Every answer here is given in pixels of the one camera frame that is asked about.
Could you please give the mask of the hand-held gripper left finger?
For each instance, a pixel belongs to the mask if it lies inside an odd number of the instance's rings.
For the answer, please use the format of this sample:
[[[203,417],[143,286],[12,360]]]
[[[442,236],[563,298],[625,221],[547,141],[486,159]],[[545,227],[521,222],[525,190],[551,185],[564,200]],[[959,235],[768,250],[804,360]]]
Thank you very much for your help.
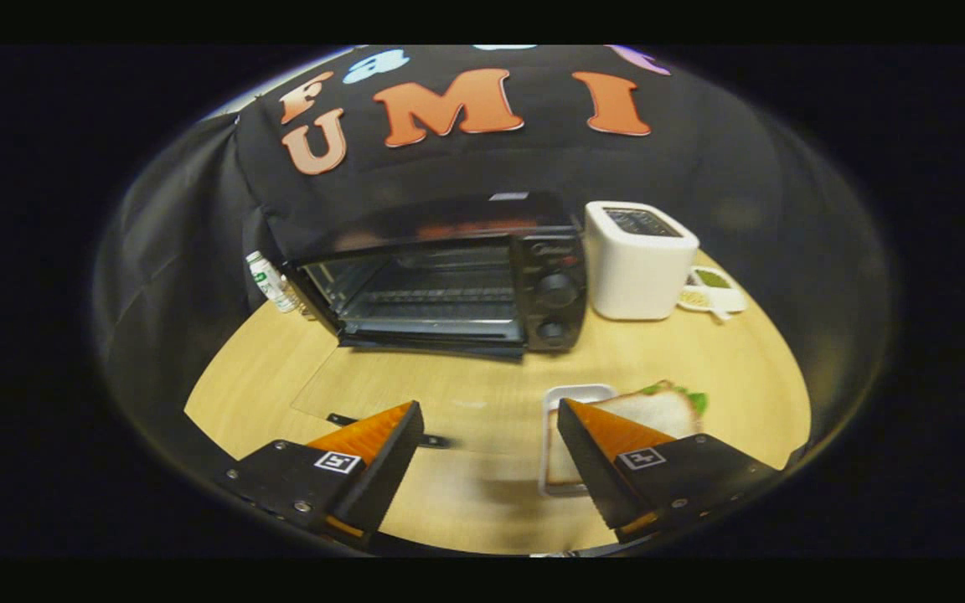
[[[219,487],[281,522],[364,549],[405,478],[425,421],[417,401],[307,444],[276,440],[217,473]]]

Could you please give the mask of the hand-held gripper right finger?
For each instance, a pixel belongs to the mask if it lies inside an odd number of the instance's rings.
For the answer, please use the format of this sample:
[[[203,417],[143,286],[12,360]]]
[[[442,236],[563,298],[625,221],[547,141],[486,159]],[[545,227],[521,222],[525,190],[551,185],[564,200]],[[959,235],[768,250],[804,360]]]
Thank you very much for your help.
[[[597,404],[561,400],[558,431],[620,544],[681,539],[727,518],[782,476],[715,436],[673,438]]]

